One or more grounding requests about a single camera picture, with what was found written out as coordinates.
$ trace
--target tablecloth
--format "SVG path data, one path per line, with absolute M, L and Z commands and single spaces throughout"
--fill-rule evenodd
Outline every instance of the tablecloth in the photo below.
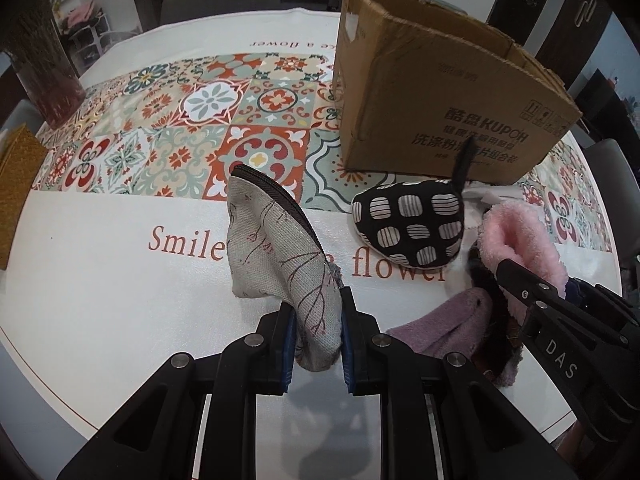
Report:
M 239 53 L 154 64 L 94 85 L 66 124 L 40 132 L 50 150 L 33 188 L 226 200 L 230 168 L 244 162 L 302 207 L 348 212 L 363 189 L 416 180 L 345 169 L 332 68 L 326 54 Z M 518 184 L 544 208 L 553 241 L 611 252 L 606 213 L 572 140 Z
M 225 239 L 225 181 L 236 160 L 276 178 L 308 209 L 323 246 L 351 267 L 356 300 L 383 330 L 468 286 L 461 258 L 444 276 L 414 276 L 358 248 L 346 214 L 353 195 L 419 177 L 344 169 L 330 87 L 337 24 L 336 13 L 294 9 L 159 27 L 100 58 L 81 77 L 88 94 L 74 117 L 38 133 L 49 153 L 0 274 L 0 340 L 85 437 L 172 352 L 220 351 L 255 326 L 260 309 L 251 314 L 255 307 L 232 297 L 218 253 L 188 258 L 153 244 L 160 223 L 164 234 L 198 236 L 197 244 L 209 228 L 209 245 Z M 619 292 L 602 199 L 573 137 L 519 184 L 543 207 L 574 275 L 605 274 L 602 282 Z M 575 417 L 525 354 L 503 393 L 552 440 Z M 258 400 L 263 477 L 301 478 L 330 465 L 336 478 L 375 478 L 376 400 L 335 397 L 337 367 L 303 372 L 284 399 Z M 348 458 L 334 449 L 344 439 L 354 449 Z

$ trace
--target cardboard box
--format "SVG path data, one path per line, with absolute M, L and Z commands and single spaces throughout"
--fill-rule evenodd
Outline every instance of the cardboard box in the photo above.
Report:
M 334 93 L 350 170 L 451 176 L 473 135 L 469 179 L 512 184 L 580 118 L 511 38 L 429 0 L 342 0 Z

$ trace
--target black zipper trim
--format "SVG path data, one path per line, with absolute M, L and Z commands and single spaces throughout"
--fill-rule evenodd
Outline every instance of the black zipper trim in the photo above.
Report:
M 289 193 L 282 189 L 282 186 L 280 184 L 278 184 L 272 178 L 266 176 L 264 173 L 261 173 L 258 170 L 254 170 L 254 168 L 251 168 L 246 164 L 238 164 L 235 168 L 233 168 L 231 176 L 242 178 L 247 182 L 254 184 L 254 186 L 259 187 L 267 195 L 273 198 L 278 203 L 278 205 L 284 209 L 284 211 L 289 213 L 293 217 L 293 219 L 300 224 L 300 226 L 306 231 L 306 233 L 318 246 L 318 249 L 322 251 L 320 240 L 318 240 L 318 236 L 316 235 L 314 229 L 311 227 L 311 224 L 306 218 L 306 215 L 302 212 L 302 208 L 298 205 L 298 202 L 293 200 Z

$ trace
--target door handle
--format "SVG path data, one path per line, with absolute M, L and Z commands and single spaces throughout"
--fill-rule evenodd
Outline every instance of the door handle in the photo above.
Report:
M 596 5 L 597 4 L 598 4 L 597 0 L 591 0 L 589 2 L 589 7 L 587 7 L 587 10 L 584 13 L 584 21 L 585 22 L 589 23 L 589 20 L 593 16 L 593 11 L 596 10 Z
M 578 9 L 578 14 L 575 15 L 574 23 L 576 27 L 580 27 L 582 25 L 582 20 L 584 19 L 584 11 L 587 8 L 587 0 L 584 0 L 580 4 L 580 8 Z

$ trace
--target white tablecloth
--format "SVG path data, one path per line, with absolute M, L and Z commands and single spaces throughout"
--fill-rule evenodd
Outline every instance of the white tablecloth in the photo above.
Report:
M 297 9 L 167 25 L 117 44 L 81 81 L 89 87 L 188 57 L 274 49 L 331 54 L 337 24 L 338 14 Z M 575 144 L 570 135 L 568 140 Z M 307 212 L 324 247 L 343 269 L 351 269 L 345 274 L 356 304 L 375 314 L 383 330 L 423 315 L 470 285 L 462 258 L 442 279 L 358 276 L 354 253 L 360 242 L 348 216 Z M 156 226 L 185 237 L 210 229 L 212 240 L 225 240 L 226 222 L 220 202 L 30 194 L 10 266 L 0 278 L 0 340 L 42 397 L 85 437 L 169 355 L 219 352 L 252 332 L 261 314 L 277 308 L 274 301 L 233 297 L 226 260 L 151 249 Z M 472 233 L 465 234 L 466 247 L 472 241 Z M 570 275 L 620 292 L 615 249 L 558 247 Z M 516 384 L 504 394 L 552 440 L 575 418 L 525 354 Z M 348 396 L 341 373 L 340 367 L 323 374 L 297 367 L 290 394 L 258 400 L 259 479 L 300 478 L 318 468 L 328 478 L 378 478 L 377 399 Z

